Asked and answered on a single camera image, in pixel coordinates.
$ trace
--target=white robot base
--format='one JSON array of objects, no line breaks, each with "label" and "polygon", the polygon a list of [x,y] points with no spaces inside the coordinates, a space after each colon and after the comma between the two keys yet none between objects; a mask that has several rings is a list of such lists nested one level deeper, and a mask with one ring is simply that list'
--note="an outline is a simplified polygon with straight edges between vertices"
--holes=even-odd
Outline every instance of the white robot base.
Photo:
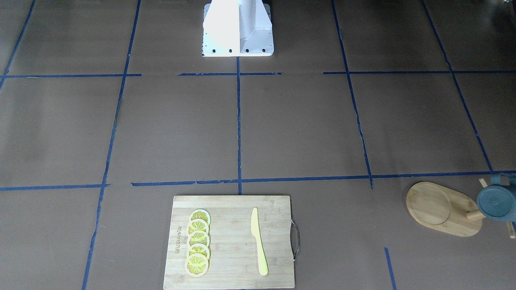
[{"label": "white robot base", "polygon": [[202,56],[271,56],[270,19],[262,0],[212,0],[204,6]]}]

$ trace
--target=blue mug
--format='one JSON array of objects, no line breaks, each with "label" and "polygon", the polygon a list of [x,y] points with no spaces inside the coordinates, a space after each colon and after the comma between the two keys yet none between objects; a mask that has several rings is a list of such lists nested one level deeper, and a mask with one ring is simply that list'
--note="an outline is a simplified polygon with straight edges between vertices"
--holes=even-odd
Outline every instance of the blue mug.
[{"label": "blue mug", "polygon": [[[502,185],[502,176],[509,178],[509,186]],[[491,175],[491,185],[478,194],[477,205],[478,209],[490,219],[516,221],[516,174]]]}]

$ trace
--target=blue tape line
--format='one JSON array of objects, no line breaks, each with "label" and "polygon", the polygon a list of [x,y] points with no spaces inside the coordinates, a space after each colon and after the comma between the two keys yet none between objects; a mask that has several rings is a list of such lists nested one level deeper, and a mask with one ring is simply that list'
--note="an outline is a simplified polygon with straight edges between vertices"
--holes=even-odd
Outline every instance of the blue tape line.
[{"label": "blue tape line", "polygon": [[516,71],[453,71],[454,73],[516,73]]},{"label": "blue tape line", "polygon": [[282,182],[282,181],[317,181],[317,180],[349,180],[349,179],[368,179],[369,175],[350,175],[350,176],[315,176],[315,177],[296,177],[296,178],[254,178],[244,179],[242,182]]},{"label": "blue tape line", "polygon": [[15,190],[46,190],[46,189],[73,189],[73,188],[100,188],[102,184],[77,184],[77,185],[43,185],[43,186],[12,186],[0,187],[0,191]]},{"label": "blue tape line", "polygon": [[112,74],[27,74],[27,75],[6,75],[5,78],[40,78],[40,77],[121,77],[121,76],[142,76],[141,73],[112,73]]},{"label": "blue tape line", "polygon": [[113,151],[113,143],[115,141],[115,133],[117,131],[117,117],[118,117],[118,112],[120,111],[120,103],[122,101],[122,96],[124,93],[125,79],[126,79],[125,75],[127,75],[127,70],[129,68],[129,60],[131,59],[131,51],[133,49],[133,41],[134,41],[134,34],[136,32],[136,24],[138,23],[138,14],[140,12],[140,4],[141,4],[141,0],[138,0],[138,5],[136,6],[136,13],[134,16],[133,31],[131,33],[131,40],[129,42],[129,48],[127,49],[127,58],[125,60],[124,76],[122,77],[122,84],[120,86],[120,93],[118,95],[118,103],[117,103],[117,110],[115,112],[115,120],[113,121],[113,128],[111,131],[111,139],[109,141],[109,149],[107,151],[106,169],[104,170],[104,175],[102,177],[102,186],[100,189],[99,202],[97,204],[97,213],[96,213],[96,219],[95,219],[95,230],[93,231],[93,235],[91,237],[90,249],[88,251],[88,259],[86,261],[86,269],[84,270],[82,290],[86,290],[86,286],[88,284],[88,277],[89,277],[90,267],[91,267],[91,259],[93,257],[93,249],[95,248],[96,234],[97,234],[97,230],[99,228],[101,204],[102,204],[102,200],[104,199],[104,191],[105,191],[106,183],[107,183],[107,173],[109,171],[109,163],[111,161],[111,153]]},{"label": "blue tape line", "polygon": [[236,73],[180,73],[178,76],[236,75]]},{"label": "blue tape line", "polygon": [[349,72],[350,74],[434,74],[450,73],[449,71],[370,71],[370,72]]},{"label": "blue tape line", "polygon": [[360,125],[360,117],[358,114],[357,103],[355,101],[353,85],[351,84],[351,75],[349,74],[348,61],[346,59],[346,52],[344,51],[344,43],[342,41],[341,27],[338,24],[337,11],[335,9],[335,2],[331,0],[331,7],[333,9],[333,17],[335,18],[335,26],[337,27],[338,41],[341,44],[342,59],[344,60],[344,67],[346,69],[346,76],[348,79],[349,92],[351,93],[351,101],[353,102],[353,109],[357,115],[357,126],[362,139],[362,148],[364,150],[365,165],[367,167],[367,174],[369,175],[369,182],[371,183],[371,189],[373,188],[373,178],[371,177],[371,167],[369,166],[369,158],[367,157],[367,149],[365,147],[364,133],[362,132],[362,126]]},{"label": "blue tape line", "polygon": [[236,107],[238,121],[238,194],[242,195],[242,151],[240,141],[240,57],[236,57]]},{"label": "blue tape line", "polygon": [[282,75],[282,72],[240,73],[240,75]]},{"label": "blue tape line", "polygon": [[[355,71],[349,74],[432,74],[450,73],[449,71]],[[346,74],[346,72],[323,72],[322,74]]]},{"label": "blue tape line", "polygon": [[[453,71],[454,73],[498,73],[498,74],[513,74],[516,71]],[[451,71],[355,71],[349,72],[350,74],[440,74],[440,73],[451,73]],[[346,74],[346,72],[322,72],[322,74]]]},{"label": "blue tape line", "polygon": [[322,74],[346,74],[346,72],[322,72]]},{"label": "blue tape line", "polygon": [[14,45],[14,49],[12,50],[11,56],[9,58],[9,62],[7,63],[7,66],[5,67],[4,76],[2,77],[2,80],[0,80],[0,90],[2,89],[2,86],[4,85],[4,81],[6,79],[7,74],[9,73],[9,70],[11,69],[12,62],[14,60],[14,55],[16,54],[16,51],[18,50],[18,46],[20,46],[20,42],[22,41],[23,34],[25,33],[25,29],[27,29],[27,24],[29,23],[30,16],[32,16],[32,11],[34,9],[34,4],[36,3],[36,0],[33,0],[29,12],[27,13],[27,18],[25,18],[25,23],[23,24],[22,31],[20,31],[20,35],[18,35],[18,40],[16,41],[16,44]]},{"label": "blue tape line", "polygon": [[[492,173],[514,174],[516,170],[505,171],[464,171],[464,172],[440,172],[440,173],[404,173],[404,174],[375,174],[373,179],[386,178],[414,178],[414,177],[439,177],[439,176],[467,176],[467,175],[489,175]],[[253,178],[242,179],[242,183],[254,182],[286,182],[286,181],[323,181],[323,180],[354,180],[369,179],[369,175],[344,175],[344,176],[311,176],[311,177],[286,177],[286,178]],[[204,180],[204,181],[171,181],[171,182],[141,182],[131,183],[133,186],[164,186],[164,185],[191,185],[191,184],[220,184],[238,183],[238,179]]]},{"label": "blue tape line", "polygon": [[397,290],[396,281],[394,280],[394,272],[392,271],[391,256],[389,255],[389,249],[387,247],[385,247],[383,249],[385,250],[385,258],[387,259],[387,266],[389,267],[389,275],[391,276],[392,290]]},{"label": "blue tape line", "polygon": [[480,138],[480,134],[478,133],[477,127],[475,126],[475,122],[473,122],[473,118],[471,117],[470,110],[467,108],[466,100],[464,99],[464,96],[462,95],[462,91],[460,89],[459,82],[457,81],[457,78],[455,77],[455,73],[452,69],[452,64],[450,63],[450,61],[448,59],[448,55],[444,51],[443,43],[441,42],[441,39],[439,38],[439,34],[437,33],[437,29],[433,24],[432,17],[430,17],[430,13],[428,12],[425,1],[421,0],[421,3],[423,5],[423,8],[425,9],[425,13],[426,13],[426,16],[428,17],[428,21],[430,22],[430,25],[432,26],[432,30],[433,30],[434,35],[436,36],[437,42],[439,43],[439,47],[441,48],[441,51],[443,53],[444,60],[446,61],[446,64],[448,65],[449,71],[451,72],[453,81],[455,83],[455,87],[457,88],[457,92],[459,93],[460,100],[462,101],[462,105],[464,106],[464,110],[466,111],[467,117],[470,120],[471,127],[473,128],[473,131],[475,132],[475,136],[477,137],[478,144],[480,145],[480,149],[482,150],[482,154],[484,155],[484,159],[486,160],[489,170],[493,171],[493,167],[491,166],[491,162],[489,161],[487,152],[483,146],[482,139]]},{"label": "blue tape line", "polygon": [[[257,72],[240,73],[240,75],[282,75],[282,72]],[[178,76],[217,76],[217,75],[237,75],[237,73],[180,73]]]},{"label": "blue tape line", "polygon": [[175,182],[131,182],[132,186],[164,186],[164,185],[191,185],[191,184],[221,184],[238,183],[238,179],[204,180],[204,181],[175,181]]}]

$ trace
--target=lemon slice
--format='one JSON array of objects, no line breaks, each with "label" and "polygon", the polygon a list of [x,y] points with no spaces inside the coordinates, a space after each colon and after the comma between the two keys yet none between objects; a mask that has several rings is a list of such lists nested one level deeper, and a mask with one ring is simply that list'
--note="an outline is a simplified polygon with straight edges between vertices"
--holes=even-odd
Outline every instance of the lemon slice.
[{"label": "lemon slice", "polygon": [[201,208],[193,211],[193,213],[190,215],[190,220],[198,218],[204,220],[208,225],[212,222],[212,217],[209,216],[209,213]]},{"label": "lemon slice", "polygon": [[200,277],[208,271],[208,259],[203,254],[191,254],[186,258],[185,269],[192,277]]},{"label": "lemon slice", "polygon": [[188,248],[188,256],[191,254],[201,254],[209,260],[209,248],[205,244],[197,243]]},{"label": "lemon slice", "polygon": [[209,246],[209,236],[205,231],[194,231],[188,235],[188,240],[186,240],[186,243],[189,246],[197,243]]},{"label": "lemon slice", "polygon": [[188,233],[191,234],[194,231],[205,231],[206,234],[209,233],[208,223],[203,219],[193,219],[188,223]]}]

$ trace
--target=wooden stick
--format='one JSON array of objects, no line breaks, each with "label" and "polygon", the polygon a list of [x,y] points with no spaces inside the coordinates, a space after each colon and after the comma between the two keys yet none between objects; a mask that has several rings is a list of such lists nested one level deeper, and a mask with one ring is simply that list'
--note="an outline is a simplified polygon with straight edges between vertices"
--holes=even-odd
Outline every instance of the wooden stick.
[{"label": "wooden stick", "polygon": [[483,188],[487,187],[487,183],[483,178],[480,178],[478,181],[480,181],[480,184],[482,185]]},{"label": "wooden stick", "polygon": [[466,214],[468,220],[477,220],[481,218],[485,218],[486,216],[480,210],[476,210],[473,212],[469,212]]},{"label": "wooden stick", "polygon": [[512,226],[512,222],[508,221],[506,222],[507,228],[509,229],[509,237],[510,238],[516,238],[516,234],[514,233],[514,227]]}]

